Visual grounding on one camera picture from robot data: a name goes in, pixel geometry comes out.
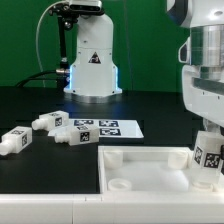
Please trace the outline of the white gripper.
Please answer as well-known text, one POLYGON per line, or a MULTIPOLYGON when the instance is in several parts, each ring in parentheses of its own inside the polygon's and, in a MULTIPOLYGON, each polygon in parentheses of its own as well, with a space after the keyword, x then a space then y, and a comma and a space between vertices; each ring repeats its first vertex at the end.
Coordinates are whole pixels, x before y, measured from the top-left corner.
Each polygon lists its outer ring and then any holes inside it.
POLYGON ((193 86, 196 69, 184 65, 182 69, 183 101, 188 111, 203 119, 207 132, 215 132, 216 124, 224 128, 224 96, 193 86))

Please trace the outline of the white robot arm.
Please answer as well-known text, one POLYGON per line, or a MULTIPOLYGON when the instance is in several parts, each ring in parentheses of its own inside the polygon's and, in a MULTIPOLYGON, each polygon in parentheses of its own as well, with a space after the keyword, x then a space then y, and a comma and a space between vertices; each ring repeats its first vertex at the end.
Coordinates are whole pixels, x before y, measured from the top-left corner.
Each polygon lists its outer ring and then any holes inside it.
POLYGON ((190 30, 178 51, 183 99, 204 125, 191 170, 197 178, 215 178, 224 165, 224 0, 166 0, 166 12, 190 30))

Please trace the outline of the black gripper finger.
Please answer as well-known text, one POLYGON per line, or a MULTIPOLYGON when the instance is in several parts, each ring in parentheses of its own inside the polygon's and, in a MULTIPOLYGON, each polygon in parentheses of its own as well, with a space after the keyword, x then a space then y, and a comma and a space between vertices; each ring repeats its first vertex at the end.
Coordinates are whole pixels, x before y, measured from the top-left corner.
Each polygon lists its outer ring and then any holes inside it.
POLYGON ((220 147, 220 158, 221 158, 221 173, 224 175, 224 145, 220 147))

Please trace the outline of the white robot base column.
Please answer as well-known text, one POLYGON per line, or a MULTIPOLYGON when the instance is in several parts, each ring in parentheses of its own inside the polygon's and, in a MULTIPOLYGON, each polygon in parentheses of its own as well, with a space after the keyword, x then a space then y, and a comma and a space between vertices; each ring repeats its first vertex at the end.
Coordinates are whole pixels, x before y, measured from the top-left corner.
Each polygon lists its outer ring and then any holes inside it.
POLYGON ((122 94, 113 63, 113 22, 106 14, 80 16, 76 59, 70 66, 65 96, 85 103, 106 103, 122 94))

